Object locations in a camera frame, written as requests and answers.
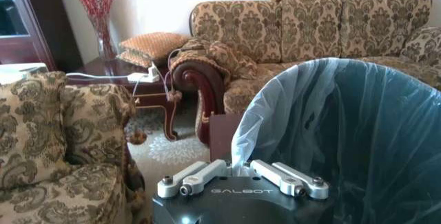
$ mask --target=charging cable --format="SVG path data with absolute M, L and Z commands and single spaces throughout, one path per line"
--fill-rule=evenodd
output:
M 69 76 L 83 76 L 83 77 L 87 77 L 87 78 L 127 78 L 128 75 L 125 76 L 96 76 L 96 75 L 89 75 L 89 74 L 85 74 L 85 73 L 67 73 L 65 74 L 67 77 Z
M 171 57 L 172 55 L 175 54 L 175 52 L 182 52 L 182 51 L 186 51 L 186 50 L 199 50 L 199 49 L 203 49 L 203 47 L 200 46 L 196 46 L 196 47 L 190 47 L 190 48 L 186 48 L 186 49 L 175 49 L 174 51 L 170 52 L 168 54 L 168 58 L 167 58 L 167 68 L 168 68 L 168 72 L 166 73 L 166 75 L 163 76 L 155 63 L 151 62 L 151 66 L 152 68 L 156 70 L 157 72 L 157 75 L 160 77 L 160 80 L 163 82 L 163 86 L 164 86 L 164 91 L 166 91 L 166 98 L 167 98 L 167 101 L 170 101 L 170 91 L 172 93 L 175 93 L 175 89 L 174 89 L 174 86 L 172 86 L 172 76 L 170 76 L 170 68 L 171 68 Z M 99 76 L 99 75 L 89 75 L 89 74 L 85 74 L 85 73 L 67 73 L 65 74 L 67 77 L 71 77 L 71 76 L 81 76 L 81 77 L 85 77 L 85 78 L 95 78 L 95 79 L 103 79 L 103 78 L 128 78 L 128 75 L 124 75 L 124 76 Z M 135 96 L 135 93 L 136 93 L 136 89 L 137 89 L 137 85 L 139 85 L 139 82 L 140 80 L 144 78 L 144 77 L 148 77 L 148 74 L 145 75 L 141 75 L 137 80 L 136 80 L 136 83 L 135 83 L 135 87 L 133 87 L 133 91 L 131 92 L 131 96 Z M 167 88 L 167 78 L 170 77 L 170 85 L 171 85 L 171 90 L 168 91 L 168 88 Z M 73 80 L 76 81 L 87 81 L 87 79 L 81 79 L 81 78 L 73 78 Z

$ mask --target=patterned rug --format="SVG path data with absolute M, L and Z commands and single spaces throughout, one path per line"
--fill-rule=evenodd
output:
M 178 141 L 168 141 L 163 133 L 164 112 L 162 108 L 139 109 L 125 126 L 125 133 L 143 130 L 147 140 L 141 145 L 128 144 L 131 156 L 136 161 L 145 180 L 147 205 L 133 223 L 140 223 L 151 215 L 151 197 L 156 192 L 157 181 L 166 175 L 176 174 L 195 161 L 210 161 L 210 150 L 199 142 L 194 133 L 196 98 L 184 96 L 174 121 Z

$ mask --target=glass door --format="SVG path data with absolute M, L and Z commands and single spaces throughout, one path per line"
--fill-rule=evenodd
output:
M 0 0 L 0 36 L 27 35 L 13 0 Z
M 44 62 L 52 56 L 28 0 L 0 0 L 0 64 Z

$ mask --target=wooden cabinet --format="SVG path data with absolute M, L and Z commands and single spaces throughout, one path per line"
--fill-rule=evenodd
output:
M 0 64 L 24 62 L 83 66 L 61 0 L 0 0 Z

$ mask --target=plastic trash bag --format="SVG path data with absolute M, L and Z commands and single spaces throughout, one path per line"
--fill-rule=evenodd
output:
M 441 95 L 358 60 L 313 60 L 256 94 L 232 138 L 232 170 L 283 162 L 330 183 L 330 223 L 441 223 Z

